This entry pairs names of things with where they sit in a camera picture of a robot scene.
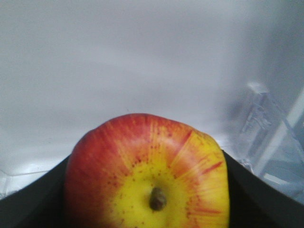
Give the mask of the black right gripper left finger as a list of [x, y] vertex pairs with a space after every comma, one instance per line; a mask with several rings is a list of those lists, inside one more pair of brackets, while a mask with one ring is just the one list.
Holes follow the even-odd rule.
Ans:
[[33, 183], [0, 200], [0, 226], [23, 228], [46, 207], [60, 201], [68, 158]]

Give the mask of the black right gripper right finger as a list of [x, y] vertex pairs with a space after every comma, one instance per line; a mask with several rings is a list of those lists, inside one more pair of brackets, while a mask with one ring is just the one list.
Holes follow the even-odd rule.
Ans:
[[226, 152], [231, 228], [302, 228], [304, 206], [264, 183]]

